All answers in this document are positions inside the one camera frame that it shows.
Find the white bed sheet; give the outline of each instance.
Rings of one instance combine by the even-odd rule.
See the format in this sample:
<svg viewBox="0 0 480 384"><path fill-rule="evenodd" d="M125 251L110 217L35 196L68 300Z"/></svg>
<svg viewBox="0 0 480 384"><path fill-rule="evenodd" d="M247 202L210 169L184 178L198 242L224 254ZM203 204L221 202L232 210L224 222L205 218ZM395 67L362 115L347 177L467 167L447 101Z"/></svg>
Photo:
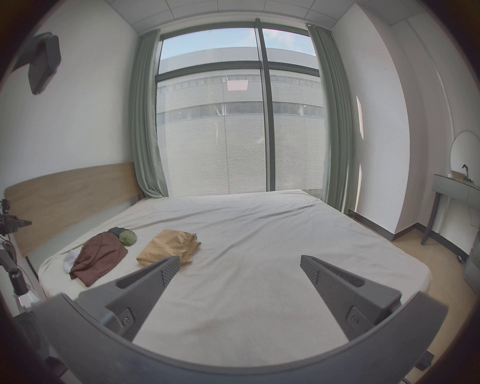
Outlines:
<svg viewBox="0 0 480 384"><path fill-rule="evenodd" d="M190 362L279 364L326 352L347 339L300 268L307 254L399 289L427 291L428 267L351 218L302 192L145 199L86 233L39 269L48 297L85 288L63 257L111 227L138 236L125 258L92 287L141 268L136 256L164 229L202 242L148 316L134 343Z"/></svg>

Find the maroon cloth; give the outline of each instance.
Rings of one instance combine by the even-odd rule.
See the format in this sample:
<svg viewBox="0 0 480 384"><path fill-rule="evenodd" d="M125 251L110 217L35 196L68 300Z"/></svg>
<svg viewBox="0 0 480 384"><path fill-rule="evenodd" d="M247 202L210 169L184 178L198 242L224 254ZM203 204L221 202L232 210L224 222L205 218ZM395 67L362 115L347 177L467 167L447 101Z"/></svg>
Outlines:
<svg viewBox="0 0 480 384"><path fill-rule="evenodd" d="M70 271L89 287L110 272L127 254L127 249L113 233L102 232L87 241Z"/></svg>

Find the black faucet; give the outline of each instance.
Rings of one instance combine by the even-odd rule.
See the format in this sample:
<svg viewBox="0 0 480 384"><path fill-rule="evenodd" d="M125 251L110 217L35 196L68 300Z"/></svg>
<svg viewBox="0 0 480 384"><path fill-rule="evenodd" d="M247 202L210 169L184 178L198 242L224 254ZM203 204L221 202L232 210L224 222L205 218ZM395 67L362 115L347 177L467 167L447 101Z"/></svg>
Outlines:
<svg viewBox="0 0 480 384"><path fill-rule="evenodd" d="M465 176L465 181L469 181L473 183L473 180L468 177L468 167L466 164L463 165L462 169L465 168L467 170L467 175Z"/></svg>

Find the tan folded garment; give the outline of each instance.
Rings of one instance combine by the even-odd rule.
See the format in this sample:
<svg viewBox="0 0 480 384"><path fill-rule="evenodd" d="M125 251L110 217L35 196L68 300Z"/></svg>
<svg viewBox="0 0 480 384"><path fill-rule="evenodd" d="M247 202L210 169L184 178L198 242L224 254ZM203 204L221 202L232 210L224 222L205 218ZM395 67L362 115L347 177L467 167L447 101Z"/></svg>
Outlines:
<svg viewBox="0 0 480 384"><path fill-rule="evenodd" d="M190 263L200 244L195 233L165 229L137 256L137 261L142 265L150 265L167 257L178 256L180 264Z"/></svg>

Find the floor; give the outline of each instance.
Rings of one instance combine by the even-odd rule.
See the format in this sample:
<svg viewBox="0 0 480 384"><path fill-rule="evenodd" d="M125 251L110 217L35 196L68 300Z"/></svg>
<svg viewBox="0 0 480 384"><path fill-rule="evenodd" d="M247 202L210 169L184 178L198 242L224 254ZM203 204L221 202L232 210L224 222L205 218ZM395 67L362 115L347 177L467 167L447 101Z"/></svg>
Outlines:
<svg viewBox="0 0 480 384"><path fill-rule="evenodd" d="M462 327L473 308L477 295L463 279L464 264L460 264L452 252L433 239L429 239L425 245L421 245L422 236L423 233L414 229L393 241L393 244L428 266L432 273L432 286L429 294L448 306L445 322L428 348L435 355L433 359L433 363L435 363ZM414 383L426 372L414 368L407 375L407 379Z"/></svg>

